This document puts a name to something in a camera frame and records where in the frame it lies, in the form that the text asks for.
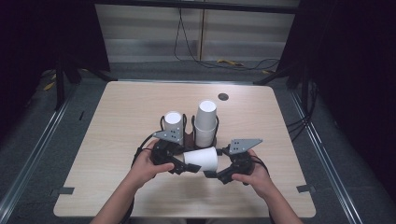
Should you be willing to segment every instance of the human hand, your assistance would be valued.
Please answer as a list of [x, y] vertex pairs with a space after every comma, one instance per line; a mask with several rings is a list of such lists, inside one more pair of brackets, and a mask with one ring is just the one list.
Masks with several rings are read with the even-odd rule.
[[[247, 152], [253, 160], [258, 160], [255, 158], [257, 155], [253, 149], [250, 149]], [[254, 163], [254, 169], [251, 175], [233, 174], [232, 179], [251, 185], [256, 193], [262, 198], [268, 195], [271, 190], [275, 188], [268, 172], [258, 163]]]
[[140, 152], [131, 171], [127, 175], [127, 179], [131, 180], [136, 189], [140, 189], [146, 184], [150, 179], [152, 179], [156, 174], [163, 173], [174, 169], [175, 165], [173, 163], [166, 163], [161, 165], [154, 165], [151, 161], [151, 150], [158, 140], [151, 141], [145, 149]]

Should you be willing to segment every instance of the wooden table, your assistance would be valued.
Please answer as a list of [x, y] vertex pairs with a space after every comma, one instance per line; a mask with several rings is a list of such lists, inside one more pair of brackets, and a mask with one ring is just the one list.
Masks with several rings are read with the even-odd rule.
[[[229, 95], [221, 101], [220, 93]], [[75, 188], [60, 195], [54, 213], [59, 217], [94, 217], [130, 169], [137, 147], [160, 130], [160, 118], [176, 110], [191, 116], [204, 99], [218, 106], [217, 147], [232, 138], [262, 138], [254, 150], [299, 217], [316, 213], [303, 173], [290, 141], [274, 92], [269, 87], [110, 82], [92, 118], [64, 186]], [[219, 169], [230, 165], [219, 157]], [[251, 186], [223, 185], [203, 173], [159, 174], [135, 196], [133, 217], [268, 217], [268, 207]]]

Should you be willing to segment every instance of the gray carpet floor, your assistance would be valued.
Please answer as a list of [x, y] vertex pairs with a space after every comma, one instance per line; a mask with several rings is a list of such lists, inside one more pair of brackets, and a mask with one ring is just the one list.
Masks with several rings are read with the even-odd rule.
[[[264, 62], [260, 67], [270, 66]], [[256, 62], [245, 62], [253, 67]], [[113, 63], [110, 76], [122, 79], [229, 81], [251, 83], [267, 75], [261, 70], [244, 72], [224, 68], [206, 68], [195, 62], [173, 63]], [[70, 105], [47, 145], [28, 185], [16, 204], [8, 223], [88, 223], [89, 218], [60, 218], [53, 215], [57, 197], [53, 189], [64, 185], [78, 148], [87, 131], [106, 83], [82, 71], [82, 82], [76, 88]], [[299, 120], [299, 114], [286, 88], [286, 78], [278, 78], [269, 86], [276, 94], [286, 124]], [[42, 91], [49, 80], [43, 78], [31, 103], [26, 106], [20, 121], [10, 129], [0, 149], [0, 195], [7, 193], [11, 183], [28, 159], [48, 124], [56, 105], [56, 90]], [[363, 223], [396, 223], [394, 202], [376, 180], [365, 161], [348, 143], [320, 97], [316, 103], [314, 123], [330, 158], [340, 175]], [[315, 187], [312, 198], [317, 214], [304, 223], [350, 223], [334, 193], [312, 142], [305, 131], [293, 142], [306, 182]]]

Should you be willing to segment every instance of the human arm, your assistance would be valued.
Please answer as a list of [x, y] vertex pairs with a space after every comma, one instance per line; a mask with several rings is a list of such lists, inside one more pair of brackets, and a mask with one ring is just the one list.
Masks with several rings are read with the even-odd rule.
[[138, 189], [153, 178], [156, 174], [170, 171], [174, 168], [173, 163], [154, 165], [150, 159], [151, 149], [156, 141], [152, 141], [142, 150], [137, 157], [127, 176], [107, 200], [105, 205], [92, 220], [92, 224], [119, 223], [126, 214]]
[[[257, 157], [257, 155], [252, 149], [250, 149], [248, 153], [252, 156], [253, 160], [256, 160], [254, 157]], [[253, 187], [256, 193], [267, 203], [268, 209], [276, 224], [303, 223], [272, 182], [268, 172], [258, 163], [255, 163], [251, 175], [234, 174], [232, 178], [233, 180], [247, 183]]]

